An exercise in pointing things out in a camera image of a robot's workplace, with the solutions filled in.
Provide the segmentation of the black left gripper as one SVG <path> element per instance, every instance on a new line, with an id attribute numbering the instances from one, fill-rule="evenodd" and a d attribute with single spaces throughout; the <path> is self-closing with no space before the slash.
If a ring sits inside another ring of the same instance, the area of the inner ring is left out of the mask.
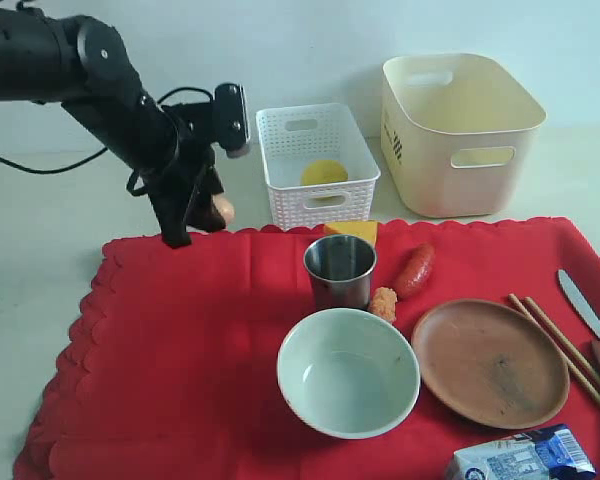
<path id="1" fill-rule="evenodd" d="M 149 194 L 162 241 L 172 249 L 191 244 L 188 227 L 206 233 L 224 230 L 229 220 L 214 198 L 224 193 L 215 169 L 212 104 L 175 104 L 162 111 L 174 127 L 175 139 L 166 164 L 140 175 L 139 195 Z"/>

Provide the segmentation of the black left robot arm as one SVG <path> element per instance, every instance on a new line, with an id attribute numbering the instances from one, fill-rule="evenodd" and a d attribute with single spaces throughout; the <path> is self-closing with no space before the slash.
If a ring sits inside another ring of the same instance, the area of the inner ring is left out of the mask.
<path id="1" fill-rule="evenodd" d="M 147 196 L 171 248 L 191 242 L 188 228 L 226 228 L 215 199 L 214 95 L 166 106 L 144 89 L 118 31 L 91 16 L 54 19 L 20 1 L 0 7 L 0 101 L 58 103 L 126 164 L 126 189 Z"/>

